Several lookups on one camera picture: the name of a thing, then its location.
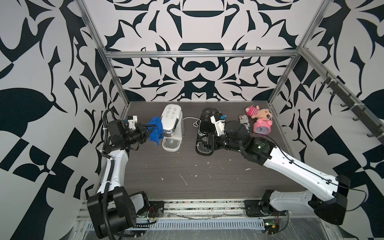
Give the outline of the blue cloth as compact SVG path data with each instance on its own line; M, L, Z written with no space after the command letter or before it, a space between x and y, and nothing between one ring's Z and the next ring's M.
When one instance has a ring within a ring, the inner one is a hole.
M153 117L147 125L149 126L149 140L156 143L158 146L160 145L160 140L163 136L163 124L162 120L159 117Z

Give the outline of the black coffee machine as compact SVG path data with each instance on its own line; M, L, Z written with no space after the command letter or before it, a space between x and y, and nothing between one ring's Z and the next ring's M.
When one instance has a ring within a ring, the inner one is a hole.
M211 156L214 147L209 145L212 135L216 134L215 125L211 122L211 117L219 111L214 108L205 108L202 110L200 119L198 120L198 136L196 141L196 152L201 156Z

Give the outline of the white coffee machine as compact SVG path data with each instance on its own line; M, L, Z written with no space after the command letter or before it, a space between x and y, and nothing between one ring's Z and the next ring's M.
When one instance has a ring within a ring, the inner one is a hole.
M161 115L163 126L162 147L167 152L177 152L182 144L185 128L181 106L168 104Z

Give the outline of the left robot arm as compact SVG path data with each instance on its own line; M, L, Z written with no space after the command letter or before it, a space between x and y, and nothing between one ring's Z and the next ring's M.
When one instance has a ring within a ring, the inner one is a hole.
M145 192L129 195L124 188L131 147L145 143L150 132L137 116L109 122L107 131L110 135L102 153L107 159L105 174L96 194L88 198L87 208L96 236L113 240L115 234L137 225L137 217L150 209Z

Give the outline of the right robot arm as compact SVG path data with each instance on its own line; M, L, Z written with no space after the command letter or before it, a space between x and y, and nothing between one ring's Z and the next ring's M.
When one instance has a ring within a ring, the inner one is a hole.
M202 120L200 127L206 134L203 143L208 149L238 152L247 161L277 171L305 188L294 193L266 191L263 198L273 210L308 211L330 224L343 224L351 184L348 177L328 175L308 166L277 144L252 137L239 122Z

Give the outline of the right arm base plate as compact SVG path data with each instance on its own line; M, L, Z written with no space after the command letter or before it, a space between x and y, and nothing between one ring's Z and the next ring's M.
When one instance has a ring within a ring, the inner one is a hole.
M262 200L245 200L246 215L250 218L286 216L286 211L278 211L269 203Z

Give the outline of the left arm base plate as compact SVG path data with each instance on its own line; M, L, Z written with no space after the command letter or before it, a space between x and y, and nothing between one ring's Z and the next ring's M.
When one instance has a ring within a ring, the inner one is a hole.
M149 218L160 217L164 213L164 201L149 201L137 211L138 216L147 216Z

